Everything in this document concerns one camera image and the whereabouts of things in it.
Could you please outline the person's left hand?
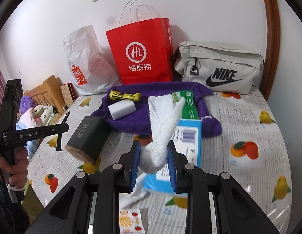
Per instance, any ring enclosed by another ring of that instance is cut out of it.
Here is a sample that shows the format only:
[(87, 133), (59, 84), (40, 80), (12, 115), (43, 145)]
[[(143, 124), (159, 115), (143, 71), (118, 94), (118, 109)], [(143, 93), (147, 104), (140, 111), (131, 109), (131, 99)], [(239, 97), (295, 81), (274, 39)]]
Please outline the person's left hand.
[(6, 159), (0, 156), (0, 170), (12, 174), (9, 178), (9, 183), (17, 189), (24, 188), (27, 182), (28, 165), (27, 149), (24, 147), (16, 154), (17, 163), (10, 166)]

